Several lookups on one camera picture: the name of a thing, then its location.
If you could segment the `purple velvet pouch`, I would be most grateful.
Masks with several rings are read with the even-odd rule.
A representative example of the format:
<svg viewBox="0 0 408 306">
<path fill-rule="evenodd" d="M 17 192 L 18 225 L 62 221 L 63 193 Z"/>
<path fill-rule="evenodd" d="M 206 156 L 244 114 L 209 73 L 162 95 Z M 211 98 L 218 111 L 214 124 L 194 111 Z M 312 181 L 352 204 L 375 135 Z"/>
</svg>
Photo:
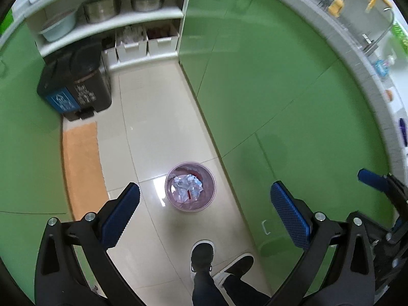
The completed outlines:
<svg viewBox="0 0 408 306">
<path fill-rule="evenodd" d="M 403 118 L 399 118 L 398 120 L 400 132 L 402 135 L 402 140 L 405 147 L 408 147 L 408 137 L 407 137 L 407 123 Z"/>
</svg>

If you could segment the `steel kitchen sink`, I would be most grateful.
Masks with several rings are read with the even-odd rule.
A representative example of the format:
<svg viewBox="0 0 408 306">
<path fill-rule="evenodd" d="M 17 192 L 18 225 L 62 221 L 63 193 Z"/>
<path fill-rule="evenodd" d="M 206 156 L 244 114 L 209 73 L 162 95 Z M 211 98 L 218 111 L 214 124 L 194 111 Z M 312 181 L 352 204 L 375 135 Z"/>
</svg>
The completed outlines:
<svg viewBox="0 0 408 306">
<path fill-rule="evenodd" d="M 335 18 L 328 13 L 328 7 L 333 0 L 318 0 L 318 6 L 334 18 L 337 23 L 339 23 L 342 28 L 352 36 L 357 43 L 358 48 L 363 52 L 364 47 L 370 42 L 366 39 L 365 34 L 367 34 L 370 39 L 373 39 L 375 37 L 374 25 L 375 23 L 380 23 L 382 20 L 380 12 L 386 7 L 391 7 L 393 9 L 393 6 L 388 0 L 343 1 L 345 5 L 338 18 Z M 395 58 L 404 57 L 404 51 L 393 36 L 391 30 L 385 35 L 376 50 L 384 55 L 393 55 Z"/>
</svg>

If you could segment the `right black shoe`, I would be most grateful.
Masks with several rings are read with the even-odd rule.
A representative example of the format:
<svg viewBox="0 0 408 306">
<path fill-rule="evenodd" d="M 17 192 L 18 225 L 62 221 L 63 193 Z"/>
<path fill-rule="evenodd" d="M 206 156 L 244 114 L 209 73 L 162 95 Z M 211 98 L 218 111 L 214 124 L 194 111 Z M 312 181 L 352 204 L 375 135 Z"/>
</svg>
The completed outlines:
<svg viewBox="0 0 408 306">
<path fill-rule="evenodd" d="M 217 287 L 222 287 L 225 279 L 230 275 L 242 278 L 247 274 L 254 264 L 254 256 L 251 253 L 243 253 L 226 265 L 222 270 L 213 276 L 214 283 Z"/>
</svg>

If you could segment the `black shoe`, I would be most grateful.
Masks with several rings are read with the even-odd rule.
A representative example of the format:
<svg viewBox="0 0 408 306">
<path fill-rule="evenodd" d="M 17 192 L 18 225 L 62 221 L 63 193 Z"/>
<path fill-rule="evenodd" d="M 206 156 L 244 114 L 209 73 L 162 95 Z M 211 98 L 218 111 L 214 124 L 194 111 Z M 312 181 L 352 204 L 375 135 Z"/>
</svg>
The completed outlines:
<svg viewBox="0 0 408 306">
<path fill-rule="evenodd" d="M 212 272 L 214 260 L 214 243 L 210 240 L 199 240 L 190 253 L 190 273 L 192 280 L 200 272 Z"/>
<path fill-rule="evenodd" d="M 254 264 L 254 256 L 251 253 L 243 253 L 226 265 L 222 270 L 213 276 L 214 283 L 217 287 L 222 287 L 225 279 L 230 275 L 242 278 L 247 274 Z"/>
</svg>

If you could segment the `brown walnut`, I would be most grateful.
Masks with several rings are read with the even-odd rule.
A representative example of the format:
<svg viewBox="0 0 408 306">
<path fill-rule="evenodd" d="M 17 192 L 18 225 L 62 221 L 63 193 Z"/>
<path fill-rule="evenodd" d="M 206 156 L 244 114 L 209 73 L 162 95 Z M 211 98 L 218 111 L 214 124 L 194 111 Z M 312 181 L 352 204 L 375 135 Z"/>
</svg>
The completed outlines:
<svg viewBox="0 0 408 306">
<path fill-rule="evenodd" d="M 393 101 L 393 92 L 392 92 L 392 90 L 391 90 L 391 89 L 387 89 L 387 90 L 385 91 L 385 94 L 386 94 L 386 96 L 387 96 L 387 98 L 388 98 L 388 101 L 389 101 L 389 102 L 392 102 L 392 101 Z"/>
</svg>

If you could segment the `clear hand soap bottle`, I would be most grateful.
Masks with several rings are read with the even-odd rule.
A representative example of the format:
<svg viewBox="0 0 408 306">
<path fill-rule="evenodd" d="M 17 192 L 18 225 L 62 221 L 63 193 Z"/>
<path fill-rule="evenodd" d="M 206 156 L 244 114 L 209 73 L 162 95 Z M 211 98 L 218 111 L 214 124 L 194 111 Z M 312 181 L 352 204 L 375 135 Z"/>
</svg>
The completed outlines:
<svg viewBox="0 0 408 306">
<path fill-rule="evenodd" d="M 389 76 L 389 70 L 395 64 L 395 61 L 395 56 L 388 55 L 385 59 L 377 59 L 373 63 L 373 68 L 381 79 L 385 79 Z"/>
</svg>

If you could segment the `left black shoe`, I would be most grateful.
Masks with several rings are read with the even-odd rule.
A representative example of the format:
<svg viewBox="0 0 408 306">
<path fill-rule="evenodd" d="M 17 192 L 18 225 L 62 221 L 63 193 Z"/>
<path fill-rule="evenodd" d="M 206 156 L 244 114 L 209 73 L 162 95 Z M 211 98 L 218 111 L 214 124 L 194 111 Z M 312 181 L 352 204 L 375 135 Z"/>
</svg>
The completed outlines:
<svg viewBox="0 0 408 306">
<path fill-rule="evenodd" d="M 214 243 L 210 240 L 199 240 L 190 253 L 190 273 L 192 280 L 200 272 L 212 272 L 214 260 Z"/>
</svg>

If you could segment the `chrome faucet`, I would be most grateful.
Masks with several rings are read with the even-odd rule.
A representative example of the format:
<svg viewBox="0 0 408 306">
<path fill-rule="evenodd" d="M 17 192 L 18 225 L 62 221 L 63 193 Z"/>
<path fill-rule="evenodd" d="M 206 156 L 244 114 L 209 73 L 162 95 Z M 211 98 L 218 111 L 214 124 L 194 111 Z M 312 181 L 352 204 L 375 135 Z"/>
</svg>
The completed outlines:
<svg viewBox="0 0 408 306">
<path fill-rule="evenodd" d="M 367 34 L 365 34 L 366 39 L 370 42 L 364 47 L 363 52 L 366 56 L 372 55 L 378 48 L 379 43 L 384 39 L 385 35 L 391 30 L 393 23 L 395 21 L 395 14 L 391 7 L 383 8 L 380 12 L 381 21 L 380 23 L 375 23 L 374 25 L 374 35 L 373 39 L 370 39 Z"/>
</svg>

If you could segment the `pink round waste basket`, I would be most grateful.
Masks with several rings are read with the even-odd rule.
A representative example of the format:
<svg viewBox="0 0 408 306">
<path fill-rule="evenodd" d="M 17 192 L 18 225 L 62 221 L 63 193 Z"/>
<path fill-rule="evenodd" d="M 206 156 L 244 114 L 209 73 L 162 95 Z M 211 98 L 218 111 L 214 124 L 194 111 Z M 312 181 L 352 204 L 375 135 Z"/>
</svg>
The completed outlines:
<svg viewBox="0 0 408 306">
<path fill-rule="evenodd" d="M 204 165 L 182 162 L 167 174 L 164 191 L 178 210 L 195 213 L 211 205 L 216 195 L 216 180 Z"/>
</svg>

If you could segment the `green mesh basket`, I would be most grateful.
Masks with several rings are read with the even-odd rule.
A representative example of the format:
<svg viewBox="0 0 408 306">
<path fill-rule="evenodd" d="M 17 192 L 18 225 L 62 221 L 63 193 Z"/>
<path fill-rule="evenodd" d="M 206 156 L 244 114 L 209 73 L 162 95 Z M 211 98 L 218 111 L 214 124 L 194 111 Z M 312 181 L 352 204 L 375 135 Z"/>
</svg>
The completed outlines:
<svg viewBox="0 0 408 306">
<path fill-rule="evenodd" d="M 399 23 L 396 22 L 392 25 L 391 32 L 403 49 L 404 53 L 408 55 L 408 38 L 404 33 L 404 30 L 400 27 Z"/>
</svg>

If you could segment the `yellow sponge holder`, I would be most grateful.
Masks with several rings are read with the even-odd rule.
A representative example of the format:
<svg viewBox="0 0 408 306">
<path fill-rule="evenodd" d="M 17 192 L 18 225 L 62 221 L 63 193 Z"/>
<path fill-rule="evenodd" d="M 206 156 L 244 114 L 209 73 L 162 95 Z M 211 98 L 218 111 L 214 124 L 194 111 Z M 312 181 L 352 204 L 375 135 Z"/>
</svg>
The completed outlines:
<svg viewBox="0 0 408 306">
<path fill-rule="evenodd" d="M 333 0 L 333 2 L 328 7 L 328 13 L 335 18 L 338 18 L 341 15 L 344 5 L 345 3 L 343 0 Z"/>
</svg>

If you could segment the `black dual pedal bin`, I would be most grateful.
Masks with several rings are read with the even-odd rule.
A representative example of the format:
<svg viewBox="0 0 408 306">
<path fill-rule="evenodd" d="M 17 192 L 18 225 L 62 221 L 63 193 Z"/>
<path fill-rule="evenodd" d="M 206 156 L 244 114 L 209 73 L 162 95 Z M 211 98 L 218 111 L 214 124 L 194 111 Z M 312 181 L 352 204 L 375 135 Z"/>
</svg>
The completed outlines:
<svg viewBox="0 0 408 306">
<path fill-rule="evenodd" d="M 109 108 L 111 80 L 101 42 L 85 40 L 57 53 L 42 70 L 37 94 L 71 122 Z"/>
</svg>

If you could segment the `white storage bin middle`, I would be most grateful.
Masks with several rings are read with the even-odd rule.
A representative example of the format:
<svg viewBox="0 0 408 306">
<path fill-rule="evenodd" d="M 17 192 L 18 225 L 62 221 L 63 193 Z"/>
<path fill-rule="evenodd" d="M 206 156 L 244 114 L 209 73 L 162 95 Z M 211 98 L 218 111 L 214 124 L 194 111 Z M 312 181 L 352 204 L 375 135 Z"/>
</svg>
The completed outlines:
<svg viewBox="0 0 408 306">
<path fill-rule="evenodd" d="M 116 50 L 120 62 L 147 55 L 147 35 L 142 25 L 127 25 L 116 32 Z"/>
</svg>

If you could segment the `white storage bin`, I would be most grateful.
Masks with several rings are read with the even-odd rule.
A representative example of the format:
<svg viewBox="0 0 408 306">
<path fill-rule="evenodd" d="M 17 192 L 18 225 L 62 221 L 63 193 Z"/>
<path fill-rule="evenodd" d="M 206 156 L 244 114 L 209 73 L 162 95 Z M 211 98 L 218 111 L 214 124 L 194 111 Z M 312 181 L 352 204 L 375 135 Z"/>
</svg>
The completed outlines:
<svg viewBox="0 0 408 306">
<path fill-rule="evenodd" d="M 116 50 L 120 62 L 147 55 L 147 35 L 142 25 L 127 25 L 116 32 Z"/>
<path fill-rule="evenodd" d="M 149 25 L 146 30 L 150 56 L 176 52 L 179 33 L 172 23 Z"/>
</svg>

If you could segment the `large steel stockpot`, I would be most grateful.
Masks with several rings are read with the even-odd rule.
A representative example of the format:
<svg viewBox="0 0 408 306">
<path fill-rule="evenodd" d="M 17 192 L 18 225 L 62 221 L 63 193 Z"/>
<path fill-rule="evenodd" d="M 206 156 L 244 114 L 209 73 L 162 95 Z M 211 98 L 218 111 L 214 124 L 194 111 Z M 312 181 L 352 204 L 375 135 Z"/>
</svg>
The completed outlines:
<svg viewBox="0 0 408 306">
<path fill-rule="evenodd" d="M 83 3 L 87 23 L 101 23 L 120 13 L 121 0 L 86 0 Z"/>
</svg>

